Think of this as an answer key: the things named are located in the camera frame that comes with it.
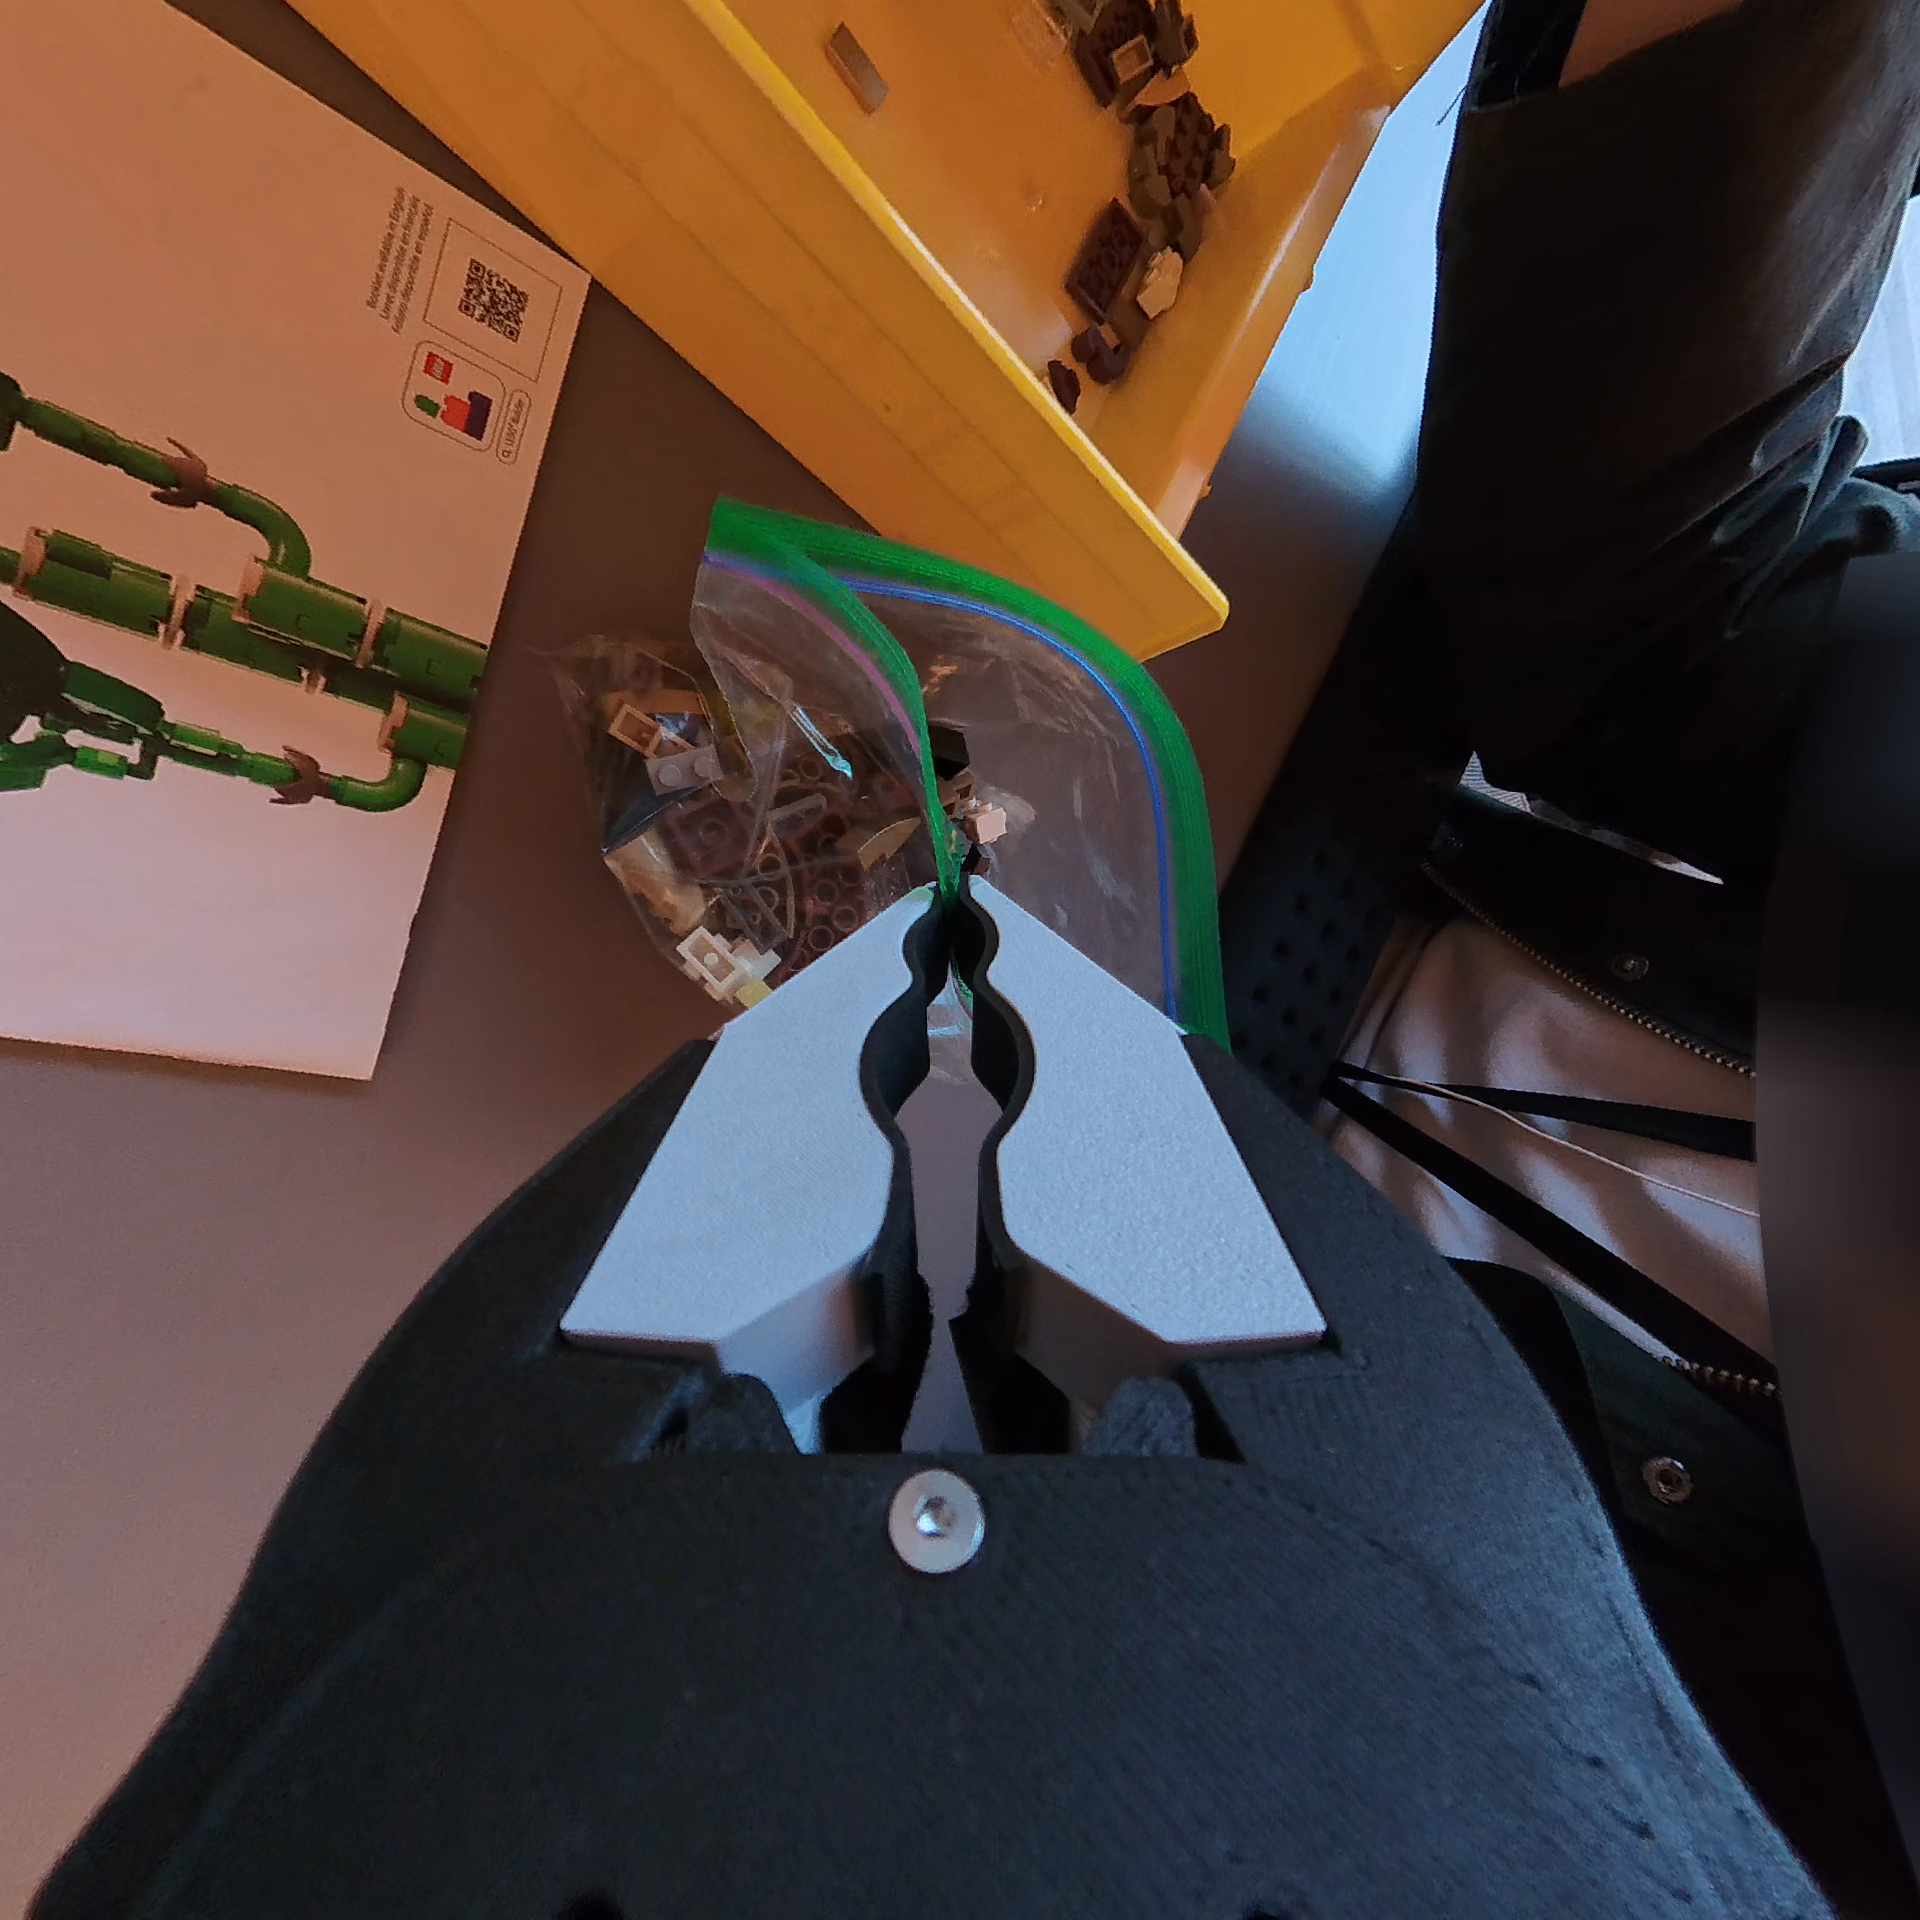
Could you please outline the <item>plant building instruction booklet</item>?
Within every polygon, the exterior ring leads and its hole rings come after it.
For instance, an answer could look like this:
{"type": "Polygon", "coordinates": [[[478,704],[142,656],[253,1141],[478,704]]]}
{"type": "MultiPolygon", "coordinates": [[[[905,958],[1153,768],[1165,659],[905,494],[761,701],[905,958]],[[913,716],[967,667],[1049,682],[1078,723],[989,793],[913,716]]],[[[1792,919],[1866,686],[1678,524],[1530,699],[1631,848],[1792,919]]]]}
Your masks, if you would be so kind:
{"type": "Polygon", "coordinates": [[[1,36],[4,1035],[368,1079],[586,274],[167,5],[1,36]]]}

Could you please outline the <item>white shirt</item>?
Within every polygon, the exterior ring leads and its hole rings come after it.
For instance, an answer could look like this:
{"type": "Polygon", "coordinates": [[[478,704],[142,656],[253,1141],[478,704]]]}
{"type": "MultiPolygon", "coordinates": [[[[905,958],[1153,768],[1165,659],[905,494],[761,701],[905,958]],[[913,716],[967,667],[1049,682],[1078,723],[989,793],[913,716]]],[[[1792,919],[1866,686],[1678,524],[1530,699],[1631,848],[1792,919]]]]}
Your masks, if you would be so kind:
{"type": "Polygon", "coordinates": [[[1773,1359],[1751,1163],[1485,1104],[1580,1096],[1751,1122],[1750,1074],[1620,1016],[1472,919],[1399,943],[1345,1059],[1405,1082],[1360,1095],[1773,1359]]]}

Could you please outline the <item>yellow plastic storage bin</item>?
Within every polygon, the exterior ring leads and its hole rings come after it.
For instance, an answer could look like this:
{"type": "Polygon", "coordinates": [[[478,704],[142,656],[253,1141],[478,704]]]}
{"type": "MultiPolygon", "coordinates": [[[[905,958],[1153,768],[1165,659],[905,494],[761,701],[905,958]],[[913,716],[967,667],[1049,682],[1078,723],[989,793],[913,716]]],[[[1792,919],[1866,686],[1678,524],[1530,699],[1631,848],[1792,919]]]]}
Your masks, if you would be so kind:
{"type": "Polygon", "coordinates": [[[879,535],[1140,661],[1212,635],[1188,517],[1389,109],[1473,7],[1180,5],[1235,169],[1138,361],[1068,412],[851,151],[828,5],[298,11],[879,535]]]}

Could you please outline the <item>dark green jacket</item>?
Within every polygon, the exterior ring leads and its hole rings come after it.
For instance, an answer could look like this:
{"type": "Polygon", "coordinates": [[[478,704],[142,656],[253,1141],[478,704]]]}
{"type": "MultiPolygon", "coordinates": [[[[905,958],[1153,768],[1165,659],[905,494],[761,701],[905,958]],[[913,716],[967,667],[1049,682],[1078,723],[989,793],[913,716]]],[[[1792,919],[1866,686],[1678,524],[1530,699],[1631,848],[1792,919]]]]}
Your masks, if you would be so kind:
{"type": "MultiPolygon", "coordinates": [[[[1916,182],[1916,5],[1493,5],[1456,126],[1410,517],[1433,693],[1491,788],[1433,854],[1470,919],[1748,1074],[1764,908],[1836,599],[1916,548],[1843,370],[1916,182]]],[[[1646,1606],[1782,1824],[1880,1780],[1772,1359],[1392,1115],[1332,1145],[1457,1261],[1595,1465],[1646,1606]]],[[[1491,1090],[1755,1167],[1753,1122],[1491,1090]]]]}

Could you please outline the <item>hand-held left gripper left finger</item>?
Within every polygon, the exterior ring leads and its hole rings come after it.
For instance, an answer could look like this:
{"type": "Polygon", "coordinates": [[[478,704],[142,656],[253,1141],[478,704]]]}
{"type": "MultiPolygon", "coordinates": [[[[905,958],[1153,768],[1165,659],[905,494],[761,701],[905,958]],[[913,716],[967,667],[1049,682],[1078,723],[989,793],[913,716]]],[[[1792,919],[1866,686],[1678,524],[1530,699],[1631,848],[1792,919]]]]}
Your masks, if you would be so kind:
{"type": "Polygon", "coordinates": [[[759,1381],[805,1453],[941,1449],[974,1082],[918,886],[716,1036],[564,1311],[575,1347],[759,1381]]]}

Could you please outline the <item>small cluster of toy bricks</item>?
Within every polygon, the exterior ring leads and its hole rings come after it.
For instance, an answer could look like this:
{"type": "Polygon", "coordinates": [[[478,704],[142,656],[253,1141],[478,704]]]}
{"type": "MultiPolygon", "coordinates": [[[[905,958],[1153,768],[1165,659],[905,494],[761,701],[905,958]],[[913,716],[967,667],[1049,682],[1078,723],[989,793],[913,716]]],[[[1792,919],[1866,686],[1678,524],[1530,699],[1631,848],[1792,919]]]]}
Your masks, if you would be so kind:
{"type": "Polygon", "coordinates": [[[602,862],[661,953],[746,1011],[1006,837],[964,732],[926,726],[873,651],[771,635],[590,636],[550,662],[602,862]]]}

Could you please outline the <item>pile of toy building bricks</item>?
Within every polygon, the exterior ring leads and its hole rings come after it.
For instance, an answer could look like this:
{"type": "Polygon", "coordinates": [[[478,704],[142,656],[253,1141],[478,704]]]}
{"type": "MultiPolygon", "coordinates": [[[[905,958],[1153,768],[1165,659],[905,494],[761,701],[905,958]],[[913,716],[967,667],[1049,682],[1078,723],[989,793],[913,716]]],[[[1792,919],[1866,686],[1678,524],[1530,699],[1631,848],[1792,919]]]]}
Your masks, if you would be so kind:
{"type": "Polygon", "coordinates": [[[1184,291],[1235,173],[1182,5],[828,5],[850,148],[1072,414],[1184,291]]]}

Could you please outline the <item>grey desk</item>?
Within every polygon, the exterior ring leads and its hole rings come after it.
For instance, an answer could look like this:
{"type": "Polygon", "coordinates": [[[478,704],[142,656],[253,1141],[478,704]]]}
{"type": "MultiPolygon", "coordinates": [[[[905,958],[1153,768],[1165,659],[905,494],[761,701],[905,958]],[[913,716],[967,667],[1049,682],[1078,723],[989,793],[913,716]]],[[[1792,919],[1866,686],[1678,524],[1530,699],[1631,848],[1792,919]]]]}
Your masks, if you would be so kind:
{"type": "MultiPolygon", "coordinates": [[[[1222,874],[1405,497],[1475,33],[1381,126],[1188,523],[1229,615],[1149,669],[1222,874]]],[[[591,851],[544,656],[683,615],[718,494],[851,520],[588,292],[369,1082],[4,1045],[4,1917],[178,1700],[420,1285],[703,1029],[591,851]]]]}

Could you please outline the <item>black perforated chair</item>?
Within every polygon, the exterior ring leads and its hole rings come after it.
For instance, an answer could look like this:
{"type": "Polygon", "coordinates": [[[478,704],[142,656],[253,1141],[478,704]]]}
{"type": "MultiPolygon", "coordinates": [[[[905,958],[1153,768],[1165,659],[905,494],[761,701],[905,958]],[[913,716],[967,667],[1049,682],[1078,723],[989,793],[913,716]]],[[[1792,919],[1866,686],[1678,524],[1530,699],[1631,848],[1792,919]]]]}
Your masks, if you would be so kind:
{"type": "Polygon", "coordinates": [[[1227,1045],[1300,1119],[1427,890],[1424,860],[1466,760],[1302,734],[1247,829],[1217,906],[1227,1045]]]}

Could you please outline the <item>clear zip bag green seal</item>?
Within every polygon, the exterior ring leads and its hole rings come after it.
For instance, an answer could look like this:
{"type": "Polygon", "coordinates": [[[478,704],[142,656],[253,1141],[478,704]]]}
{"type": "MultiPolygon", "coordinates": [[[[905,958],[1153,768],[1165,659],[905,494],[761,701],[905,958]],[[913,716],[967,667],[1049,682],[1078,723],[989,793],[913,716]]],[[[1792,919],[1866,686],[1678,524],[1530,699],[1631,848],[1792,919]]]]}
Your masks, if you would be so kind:
{"type": "Polygon", "coordinates": [[[1188,1033],[1227,1036],[1212,827],[1188,734],[1121,649],[983,571],[719,501],[683,636],[802,617],[871,651],[923,726],[956,728],[1010,829],[945,892],[993,885],[1188,1033]]]}

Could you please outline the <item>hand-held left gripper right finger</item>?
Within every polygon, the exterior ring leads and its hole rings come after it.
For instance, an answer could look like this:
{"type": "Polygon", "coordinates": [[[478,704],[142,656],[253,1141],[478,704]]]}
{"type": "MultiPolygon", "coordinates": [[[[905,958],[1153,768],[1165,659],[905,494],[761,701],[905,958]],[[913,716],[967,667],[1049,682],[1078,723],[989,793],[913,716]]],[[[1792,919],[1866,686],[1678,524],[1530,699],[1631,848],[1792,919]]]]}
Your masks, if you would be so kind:
{"type": "Polygon", "coordinates": [[[1184,1030],[967,882],[979,1149],[967,1394],[987,1453],[1063,1453],[1128,1381],[1317,1344],[1328,1323],[1184,1030]]]}

